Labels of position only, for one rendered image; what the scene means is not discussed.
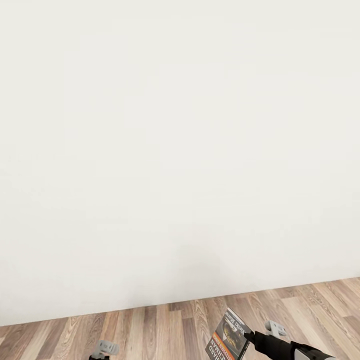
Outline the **hardback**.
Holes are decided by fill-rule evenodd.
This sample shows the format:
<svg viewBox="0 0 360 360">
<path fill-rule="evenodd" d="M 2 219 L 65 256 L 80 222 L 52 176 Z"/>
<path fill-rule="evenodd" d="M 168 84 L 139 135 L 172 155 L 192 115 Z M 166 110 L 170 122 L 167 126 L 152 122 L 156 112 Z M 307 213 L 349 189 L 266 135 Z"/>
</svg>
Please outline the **hardback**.
<svg viewBox="0 0 360 360">
<path fill-rule="evenodd" d="M 243 320 L 228 307 L 205 348 L 210 360 L 242 360 L 250 343 L 244 333 L 254 335 Z"/>
</svg>

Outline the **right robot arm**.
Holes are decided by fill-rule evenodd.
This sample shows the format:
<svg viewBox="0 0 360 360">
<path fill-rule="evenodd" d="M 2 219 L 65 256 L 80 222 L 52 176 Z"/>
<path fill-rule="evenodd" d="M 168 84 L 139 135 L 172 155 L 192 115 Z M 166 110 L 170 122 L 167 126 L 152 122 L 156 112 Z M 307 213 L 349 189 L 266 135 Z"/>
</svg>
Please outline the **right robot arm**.
<svg viewBox="0 0 360 360">
<path fill-rule="evenodd" d="M 256 331 L 255 334 L 244 333 L 243 336 L 254 345 L 256 351 L 272 360 L 340 360 L 313 346 L 280 339 L 280 336 L 287 336 L 286 329 L 273 320 L 269 319 L 264 326 L 267 329 L 265 334 Z"/>
</svg>

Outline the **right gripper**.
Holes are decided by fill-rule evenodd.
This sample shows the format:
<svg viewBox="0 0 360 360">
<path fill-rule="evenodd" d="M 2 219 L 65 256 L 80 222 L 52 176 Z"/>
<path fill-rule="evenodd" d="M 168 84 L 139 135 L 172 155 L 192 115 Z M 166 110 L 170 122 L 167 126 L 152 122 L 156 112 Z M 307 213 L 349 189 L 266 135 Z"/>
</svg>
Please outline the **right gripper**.
<svg viewBox="0 0 360 360">
<path fill-rule="evenodd" d="M 285 342 L 284 340 L 259 331 L 256 331 L 255 334 L 244 333 L 243 336 L 254 345 L 256 351 L 267 355 L 272 360 L 282 360 L 280 345 Z"/>
</svg>

